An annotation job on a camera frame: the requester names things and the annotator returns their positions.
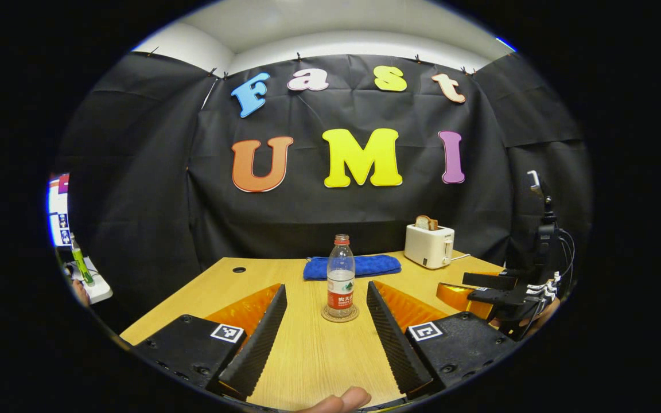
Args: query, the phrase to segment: green bottle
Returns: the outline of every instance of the green bottle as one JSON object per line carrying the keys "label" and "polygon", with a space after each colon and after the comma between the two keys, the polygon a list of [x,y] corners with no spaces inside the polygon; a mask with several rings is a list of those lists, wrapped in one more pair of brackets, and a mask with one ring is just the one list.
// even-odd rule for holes
{"label": "green bottle", "polygon": [[73,258],[76,261],[76,265],[78,266],[78,269],[81,270],[81,274],[83,275],[83,280],[86,282],[88,285],[92,285],[94,283],[94,278],[91,276],[90,272],[88,272],[88,268],[86,267],[86,262],[83,260],[83,253],[81,252],[81,246],[78,245],[76,242],[76,237],[73,235],[73,232],[71,232],[71,251],[73,251]]}

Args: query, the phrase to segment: blue towel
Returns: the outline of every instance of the blue towel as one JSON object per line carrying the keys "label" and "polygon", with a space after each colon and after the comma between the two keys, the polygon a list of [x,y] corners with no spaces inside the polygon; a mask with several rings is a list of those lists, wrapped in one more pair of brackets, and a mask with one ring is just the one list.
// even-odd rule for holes
{"label": "blue towel", "polygon": [[[395,274],[402,271],[399,260],[393,256],[355,256],[356,276],[371,277],[373,275]],[[328,276],[328,257],[314,256],[305,264],[302,277],[306,280],[324,280]]]}

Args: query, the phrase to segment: yellow letter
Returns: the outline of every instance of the yellow letter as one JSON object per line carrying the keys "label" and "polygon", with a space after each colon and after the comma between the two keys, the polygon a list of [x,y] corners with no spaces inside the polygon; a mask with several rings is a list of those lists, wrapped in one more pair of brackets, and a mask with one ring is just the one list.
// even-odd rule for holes
{"label": "yellow letter", "polygon": [[446,98],[457,103],[463,103],[466,101],[466,96],[459,95],[458,92],[456,92],[454,86],[458,86],[458,82],[448,78],[448,75],[445,73],[436,74],[433,76],[433,80],[440,84],[440,88],[443,90],[443,94]]}
{"label": "yellow letter", "polygon": [[402,176],[396,172],[396,152],[394,141],[399,134],[394,129],[380,128],[372,132],[365,149],[347,129],[331,129],[323,133],[323,139],[330,147],[330,173],[325,179],[328,188],[344,188],[351,183],[346,176],[346,168],[354,180],[364,185],[374,165],[371,183],[374,186],[397,186],[402,184]]}
{"label": "yellow letter", "polygon": [[374,68],[374,79],[382,91],[401,92],[407,89],[407,82],[402,79],[402,71],[394,66],[377,66]]}

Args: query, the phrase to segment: computer screen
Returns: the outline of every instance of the computer screen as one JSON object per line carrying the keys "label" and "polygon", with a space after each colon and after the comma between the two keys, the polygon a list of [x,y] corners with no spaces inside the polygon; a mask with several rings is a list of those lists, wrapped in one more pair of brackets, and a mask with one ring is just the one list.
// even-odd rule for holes
{"label": "computer screen", "polygon": [[63,173],[50,178],[48,191],[48,214],[50,218],[50,235],[56,247],[71,246],[71,223],[68,220],[68,179],[70,175]]}

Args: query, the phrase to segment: peach letter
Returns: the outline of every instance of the peach letter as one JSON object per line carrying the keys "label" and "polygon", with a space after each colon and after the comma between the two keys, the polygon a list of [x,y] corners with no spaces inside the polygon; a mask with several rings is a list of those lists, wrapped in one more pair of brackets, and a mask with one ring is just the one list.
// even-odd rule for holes
{"label": "peach letter", "polygon": [[443,94],[446,98],[457,103],[463,103],[466,101],[466,96],[459,95],[458,92],[456,92],[455,86],[458,86],[458,82],[448,78],[448,75],[445,73],[436,74],[433,76],[433,80],[440,84],[440,88],[443,90]]}

